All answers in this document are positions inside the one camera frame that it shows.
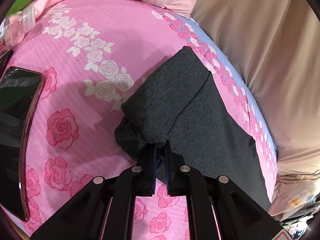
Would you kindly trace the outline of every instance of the pink bed sheet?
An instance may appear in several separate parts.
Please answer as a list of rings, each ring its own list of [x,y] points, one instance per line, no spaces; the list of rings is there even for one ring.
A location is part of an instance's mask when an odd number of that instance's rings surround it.
[[[24,223],[10,215],[28,235],[94,176],[111,178],[134,165],[114,139],[123,116],[120,106],[185,45],[212,71],[231,116],[254,138],[263,135],[250,107],[244,116],[249,103],[236,103],[222,82],[224,73],[234,83],[228,68],[221,62],[208,64],[209,57],[210,62],[219,61],[214,49],[200,41],[196,49],[194,40],[187,41],[190,37],[197,39],[194,30],[173,13],[134,0],[65,0],[39,17],[11,61],[46,77],[26,154],[31,218]],[[267,168],[270,148],[264,144],[261,149],[271,197],[276,164],[271,161]],[[168,197],[166,186],[157,181],[154,197],[137,198],[133,239],[188,240],[185,197]]]

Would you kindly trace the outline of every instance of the mattress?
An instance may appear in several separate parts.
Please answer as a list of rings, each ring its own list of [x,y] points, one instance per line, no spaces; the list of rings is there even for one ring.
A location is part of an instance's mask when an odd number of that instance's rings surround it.
[[[9,64],[46,77],[26,152],[31,217],[21,222],[9,214],[14,223],[31,235],[93,177],[134,165],[114,139],[120,106],[185,45],[255,139],[271,200],[277,168],[268,127],[240,75],[193,19],[136,0],[65,0],[39,17]],[[185,197],[169,197],[157,181],[153,197],[136,200],[133,239],[188,240]]]

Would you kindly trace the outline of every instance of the clear bottle lid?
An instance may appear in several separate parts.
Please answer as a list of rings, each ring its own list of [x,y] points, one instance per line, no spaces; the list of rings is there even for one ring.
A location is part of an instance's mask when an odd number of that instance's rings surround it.
[[[23,28],[22,31],[24,33],[31,31],[36,26],[35,6],[31,5],[30,7],[25,8],[20,17]]]

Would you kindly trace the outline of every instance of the silver screw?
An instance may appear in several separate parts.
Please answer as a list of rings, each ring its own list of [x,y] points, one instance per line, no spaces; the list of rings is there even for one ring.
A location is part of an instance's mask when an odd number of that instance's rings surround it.
[[[138,173],[138,172],[142,171],[142,168],[140,166],[134,166],[134,167],[132,167],[131,170],[134,173]]]
[[[229,178],[227,176],[220,176],[219,177],[219,181],[221,183],[228,183],[229,182]]]
[[[94,184],[101,184],[103,182],[103,177],[95,177],[93,179]]]
[[[190,167],[188,165],[183,165],[180,167],[180,170],[183,172],[188,172],[190,171]]]

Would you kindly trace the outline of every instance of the dark gray cloth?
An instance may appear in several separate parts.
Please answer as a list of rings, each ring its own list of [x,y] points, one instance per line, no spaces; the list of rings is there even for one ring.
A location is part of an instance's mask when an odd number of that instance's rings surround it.
[[[146,143],[181,154],[203,175],[226,175],[267,210],[270,206],[255,141],[226,111],[209,72],[190,47],[183,47],[153,72],[121,106],[117,143],[131,156]],[[165,181],[164,164],[157,178]]]

